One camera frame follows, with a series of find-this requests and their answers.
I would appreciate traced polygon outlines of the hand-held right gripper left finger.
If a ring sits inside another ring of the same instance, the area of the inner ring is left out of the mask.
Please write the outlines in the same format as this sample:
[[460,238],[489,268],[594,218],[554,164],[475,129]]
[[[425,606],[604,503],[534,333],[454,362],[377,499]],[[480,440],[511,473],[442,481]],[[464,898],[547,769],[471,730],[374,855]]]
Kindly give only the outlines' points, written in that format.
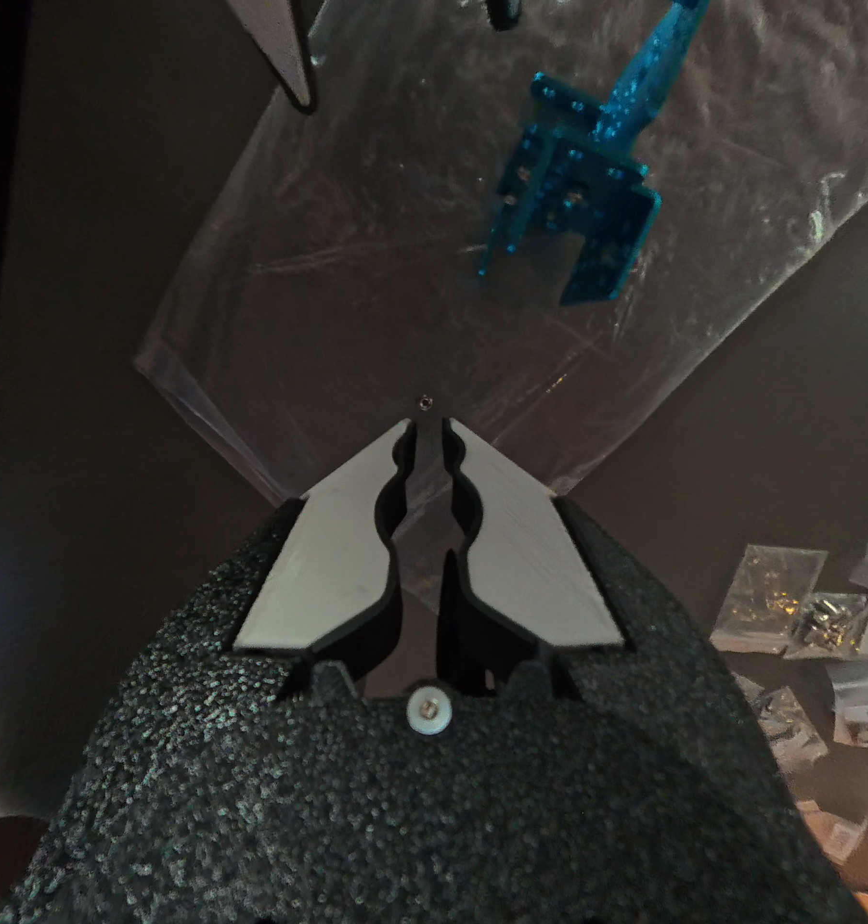
[[407,514],[415,447],[415,423],[403,419],[301,496],[233,652],[324,653],[382,617],[400,632],[393,536]]

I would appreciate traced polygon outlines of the blue metal bracket assembly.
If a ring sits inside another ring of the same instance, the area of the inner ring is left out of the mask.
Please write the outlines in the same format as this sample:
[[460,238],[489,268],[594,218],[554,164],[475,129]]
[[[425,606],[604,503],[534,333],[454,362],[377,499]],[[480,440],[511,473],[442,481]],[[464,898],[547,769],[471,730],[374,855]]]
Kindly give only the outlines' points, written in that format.
[[534,74],[532,115],[497,183],[499,209],[478,275],[496,251],[528,235],[576,235],[582,246],[559,297],[562,306],[616,298],[655,221],[660,196],[648,167],[631,156],[657,117],[680,4],[652,30],[609,97],[600,102],[544,72]]

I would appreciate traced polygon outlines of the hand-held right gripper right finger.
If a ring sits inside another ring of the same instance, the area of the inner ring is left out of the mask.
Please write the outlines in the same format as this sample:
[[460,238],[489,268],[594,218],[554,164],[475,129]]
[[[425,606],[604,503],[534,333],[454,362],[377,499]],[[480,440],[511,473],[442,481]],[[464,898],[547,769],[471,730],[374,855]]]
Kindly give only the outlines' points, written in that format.
[[473,607],[549,649],[622,649],[555,492],[455,418],[443,421],[442,441],[463,531],[460,580]]

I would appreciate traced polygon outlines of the pile of small screw bags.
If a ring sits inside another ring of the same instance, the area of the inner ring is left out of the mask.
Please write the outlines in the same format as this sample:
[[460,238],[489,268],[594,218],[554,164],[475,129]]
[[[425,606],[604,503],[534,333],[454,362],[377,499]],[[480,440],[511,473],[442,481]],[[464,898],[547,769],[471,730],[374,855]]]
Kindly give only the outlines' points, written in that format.
[[[868,748],[868,542],[850,578],[861,592],[820,592],[828,553],[747,546],[710,641],[722,653],[776,655],[827,664],[832,687],[832,743]],[[814,767],[829,745],[789,686],[769,690],[733,675],[780,770]],[[798,802],[807,827],[840,868],[867,837],[868,818],[846,820],[815,800]]]

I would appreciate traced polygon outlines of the clear plastic bag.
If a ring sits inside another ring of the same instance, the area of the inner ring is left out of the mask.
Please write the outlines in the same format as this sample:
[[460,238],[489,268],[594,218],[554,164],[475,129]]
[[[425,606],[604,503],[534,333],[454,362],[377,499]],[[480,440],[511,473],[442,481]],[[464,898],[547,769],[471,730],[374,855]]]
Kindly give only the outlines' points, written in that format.
[[606,96],[669,3],[522,6],[326,2],[317,112],[276,92],[135,360],[276,505],[415,420],[396,542],[430,607],[441,419],[570,491],[868,201],[868,1],[711,2],[635,147],[662,205],[621,293],[560,305],[574,235],[480,277],[534,73]]

